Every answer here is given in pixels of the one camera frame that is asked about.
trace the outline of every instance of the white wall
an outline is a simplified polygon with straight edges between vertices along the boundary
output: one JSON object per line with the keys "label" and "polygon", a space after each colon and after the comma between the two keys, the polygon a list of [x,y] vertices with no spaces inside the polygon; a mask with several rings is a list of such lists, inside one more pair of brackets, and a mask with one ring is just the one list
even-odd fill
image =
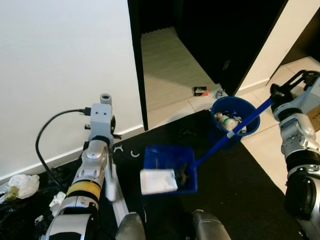
{"label": "white wall", "polygon": [[[0,1],[0,179],[39,164],[41,126],[112,95],[116,132],[142,126],[127,0]],[[89,117],[70,113],[40,140],[45,159],[82,147]]]}
{"label": "white wall", "polygon": [[287,2],[239,91],[268,82],[319,7],[320,0]]}

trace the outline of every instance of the white paper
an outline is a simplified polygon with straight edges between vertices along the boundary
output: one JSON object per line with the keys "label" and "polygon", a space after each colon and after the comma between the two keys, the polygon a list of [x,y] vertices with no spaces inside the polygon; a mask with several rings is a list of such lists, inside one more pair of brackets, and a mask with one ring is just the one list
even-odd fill
{"label": "white paper", "polygon": [[49,208],[52,212],[52,216],[55,217],[59,213],[60,205],[62,204],[63,200],[65,199],[66,194],[62,191],[58,192],[52,199],[49,204]]}
{"label": "white paper", "polygon": [[140,185],[142,195],[168,193],[178,189],[173,169],[142,169]]}

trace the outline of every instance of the dustpan handle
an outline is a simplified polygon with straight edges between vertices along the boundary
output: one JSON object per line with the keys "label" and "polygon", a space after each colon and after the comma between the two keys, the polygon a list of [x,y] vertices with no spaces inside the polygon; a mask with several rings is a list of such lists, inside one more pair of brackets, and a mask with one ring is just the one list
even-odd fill
{"label": "dustpan handle", "polygon": [[238,133],[244,126],[247,126],[253,120],[255,120],[264,110],[266,110],[271,104],[273,100],[268,98],[264,103],[262,103],[253,113],[251,113],[244,121],[242,121],[239,125],[237,125],[233,130],[229,131],[223,138],[221,138],[213,147],[209,149],[203,156],[201,156],[197,161],[195,161],[190,168],[197,168],[200,164],[203,163],[208,157],[210,157],[214,152],[220,149],[223,145],[225,145],[229,139],[231,139],[235,133]]}

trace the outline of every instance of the black trash bag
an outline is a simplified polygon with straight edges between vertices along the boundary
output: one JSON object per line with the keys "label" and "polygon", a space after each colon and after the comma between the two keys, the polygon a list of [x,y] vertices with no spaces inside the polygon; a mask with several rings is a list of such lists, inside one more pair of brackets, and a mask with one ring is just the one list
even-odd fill
{"label": "black trash bag", "polygon": [[[81,162],[73,161],[52,170],[55,177],[67,187]],[[39,174],[38,191],[25,199],[15,199],[0,204],[0,240],[38,240],[53,220],[49,204],[60,189],[48,178],[46,172]],[[43,220],[35,224],[35,219]]]}
{"label": "black trash bag", "polygon": [[[38,240],[53,219],[49,203],[58,192],[57,187],[51,186],[31,197],[0,204],[0,240]],[[44,218],[35,225],[35,219],[40,215]]]}

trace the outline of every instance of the blue dustpan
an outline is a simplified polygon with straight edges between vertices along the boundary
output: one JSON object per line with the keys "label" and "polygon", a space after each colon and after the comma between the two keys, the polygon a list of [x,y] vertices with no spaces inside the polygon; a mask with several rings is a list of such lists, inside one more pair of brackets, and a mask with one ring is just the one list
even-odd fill
{"label": "blue dustpan", "polygon": [[[185,164],[196,162],[194,150],[190,146],[150,145],[145,148],[144,169],[181,169]],[[198,190],[197,168],[186,169],[188,181],[177,191],[159,194],[192,194]]]}

